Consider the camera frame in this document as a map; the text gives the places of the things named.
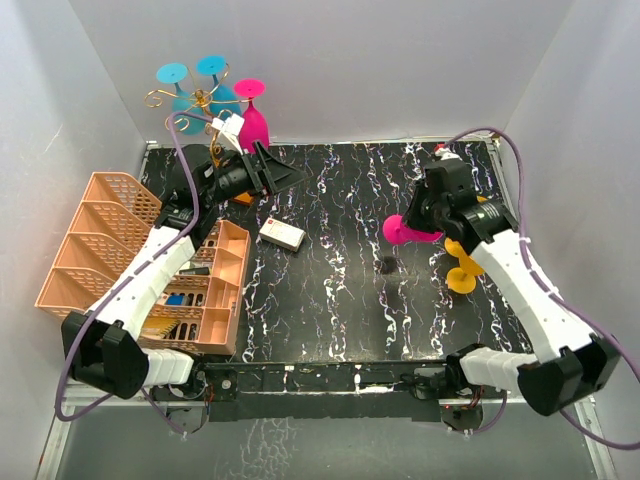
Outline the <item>yellow wine glass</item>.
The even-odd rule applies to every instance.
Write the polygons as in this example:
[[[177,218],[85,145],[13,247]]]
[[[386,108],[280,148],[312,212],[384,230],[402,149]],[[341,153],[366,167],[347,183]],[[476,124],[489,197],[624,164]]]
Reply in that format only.
[[[467,295],[475,290],[477,278],[483,275],[485,270],[468,255],[460,256],[458,261],[459,266],[447,273],[447,286],[455,293]]]
[[[494,213],[492,203],[481,196],[465,205],[449,205],[444,216],[445,233],[470,256],[482,242],[493,239],[491,229],[497,219]]]

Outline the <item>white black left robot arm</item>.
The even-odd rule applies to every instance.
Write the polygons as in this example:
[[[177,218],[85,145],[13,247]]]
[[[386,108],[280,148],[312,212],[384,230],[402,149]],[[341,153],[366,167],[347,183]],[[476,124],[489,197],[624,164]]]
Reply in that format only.
[[[158,385],[172,385],[186,399],[204,392],[207,376],[193,366],[191,355],[143,348],[138,339],[157,300],[205,243],[220,204],[242,193],[277,194],[305,180],[304,171],[260,142],[254,148],[252,153],[227,149],[218,161],[204,145],[175,149],[167,193],[144,244],[99,300],[84,312],[70,312],[62,322],[65,363],[59,394],[69,379],[121,399]]]

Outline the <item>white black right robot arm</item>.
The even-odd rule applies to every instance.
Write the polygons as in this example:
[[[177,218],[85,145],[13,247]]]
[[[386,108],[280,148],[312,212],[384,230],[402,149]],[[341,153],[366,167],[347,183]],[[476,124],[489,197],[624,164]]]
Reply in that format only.
[[[519,393],[543,416],[602,389],[620,360],[617,349],[536,282],[543,273],[525,261],[514,216],[499,200],[479,201],[471,167],[445,147],[436,153],[414,184],[402,223],[458,242],[497,286],[532,348],[516,354],[473,344],[451,354],[447,388],[460,397],[480,385]]]

